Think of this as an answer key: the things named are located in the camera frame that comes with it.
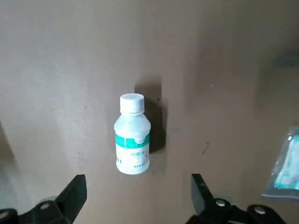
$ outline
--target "teal label stripe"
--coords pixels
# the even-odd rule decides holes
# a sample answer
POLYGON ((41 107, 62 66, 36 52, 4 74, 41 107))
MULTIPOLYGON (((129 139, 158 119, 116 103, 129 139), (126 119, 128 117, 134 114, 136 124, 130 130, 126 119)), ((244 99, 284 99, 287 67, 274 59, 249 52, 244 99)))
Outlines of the teal label stripe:
POLYGON ((116 144, 123 148, 141 148, 149 144, 150 142, 150 134, 145 136, 143 143, 138 144, 134 139, 125 139, 119 135, 115 135, 116 144))

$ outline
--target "plastic bag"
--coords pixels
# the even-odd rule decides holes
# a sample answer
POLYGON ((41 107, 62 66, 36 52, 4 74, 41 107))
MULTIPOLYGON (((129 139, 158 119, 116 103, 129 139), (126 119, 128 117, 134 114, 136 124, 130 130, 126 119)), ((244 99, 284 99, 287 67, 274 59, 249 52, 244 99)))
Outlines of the plastic bag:
POLYGON ((290 128, 262 196, 299 199, 299 127, 290 128))

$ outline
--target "screw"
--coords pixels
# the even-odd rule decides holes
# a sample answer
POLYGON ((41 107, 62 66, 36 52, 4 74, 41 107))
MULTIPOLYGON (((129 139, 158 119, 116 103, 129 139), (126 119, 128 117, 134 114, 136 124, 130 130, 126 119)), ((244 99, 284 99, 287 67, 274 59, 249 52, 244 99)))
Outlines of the screw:
POLYGON ((8 216, 8 212, 7 211, 4 211, 4 212, 0 213, 0 219, 3 219, 5 217, 7 217, 7 216, 8 216))
POLYGON ((225 202, 223 200, 217 200, 216 204, 220 207, 224 207, 225 206, 225 202))
POLYGON ((43 209, 46 209, 48 207, 49 207, 49 204, 45 203, 45 204, 42 204, 40 208, 43 210, 43 209))
POLYGON ((256 207, 254 208, 254 210, 255 210, 258 214, 261 214, 261 215, 266 214, 266 211, 265 211, 265 209, 264 209, 262 206, 256 206, 256 207))

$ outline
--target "bottle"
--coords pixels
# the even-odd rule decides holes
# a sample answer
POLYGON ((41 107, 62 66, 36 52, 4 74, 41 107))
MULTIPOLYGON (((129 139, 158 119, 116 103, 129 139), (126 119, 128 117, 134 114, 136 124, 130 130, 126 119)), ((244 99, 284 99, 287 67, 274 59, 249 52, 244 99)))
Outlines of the bottle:
POLYGON ((116 166, 125 174, 143 173, 150 165, 150 122, 144 113, 144 96, 121 96, 121 115, 114 124, 116 166))

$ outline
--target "brown cardboard surface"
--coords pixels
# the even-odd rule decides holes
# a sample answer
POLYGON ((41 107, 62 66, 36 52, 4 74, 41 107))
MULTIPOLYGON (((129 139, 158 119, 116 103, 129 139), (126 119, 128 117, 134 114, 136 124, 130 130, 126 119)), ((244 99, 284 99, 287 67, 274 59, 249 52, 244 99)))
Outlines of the brown cardboard surface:
POLYGON ((75 223, 184 223, 191 173, 245 209, 262 199, 299 120, 296 0, 11 0, 0 3, 0 206, 30 209, 86 174, 75 223), (141 92, 153 129, 150 168, 115 166, 119 96, 141 92), (204 154, 207 142, 209 148, 204 154))

